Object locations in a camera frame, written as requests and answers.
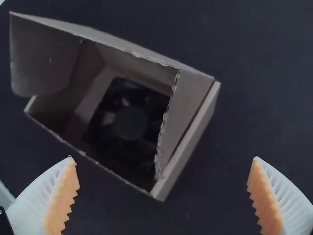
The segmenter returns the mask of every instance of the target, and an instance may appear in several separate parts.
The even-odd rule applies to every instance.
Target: dark blue surface
[[[89,25],[222,82],[216,114],[166,203],[136,192],[29,120],[10,90],[13,10]],[[65,235],[259,234],[246,193],[259,155],[313,200],[313,2],[7,0],[0,8],[0,178],[18,195],[71,154],[81,190]]]

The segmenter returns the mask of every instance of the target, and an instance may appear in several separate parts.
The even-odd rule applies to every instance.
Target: cardboard
[[[89,156],[88,124],[115,77],[170,97],[157,143],[156,181],[140,188],[165,200],[210,121],[220,84],[180,62],[98,30],[11,13],[12,89],[31,97],[25,112]]]

